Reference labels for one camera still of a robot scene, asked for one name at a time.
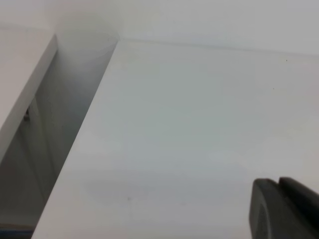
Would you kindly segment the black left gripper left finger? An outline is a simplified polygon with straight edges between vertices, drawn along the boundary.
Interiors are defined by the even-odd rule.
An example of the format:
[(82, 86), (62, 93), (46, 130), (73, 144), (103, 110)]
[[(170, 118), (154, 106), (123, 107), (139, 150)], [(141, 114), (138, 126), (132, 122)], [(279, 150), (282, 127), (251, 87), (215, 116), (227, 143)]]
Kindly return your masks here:
[(317, 239), (316, 231), (271, 179), (253, 182), (249, 211), (253, 239)]

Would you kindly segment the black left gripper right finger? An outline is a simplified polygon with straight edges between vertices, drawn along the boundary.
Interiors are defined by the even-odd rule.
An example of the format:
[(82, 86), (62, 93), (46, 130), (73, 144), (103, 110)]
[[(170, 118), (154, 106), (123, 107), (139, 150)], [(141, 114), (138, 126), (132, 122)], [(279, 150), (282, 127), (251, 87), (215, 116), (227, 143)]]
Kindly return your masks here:
[(316, 230), (319, 230), (319, 195), (293, 178), (281, 177), (279, 186), (298, 212)]

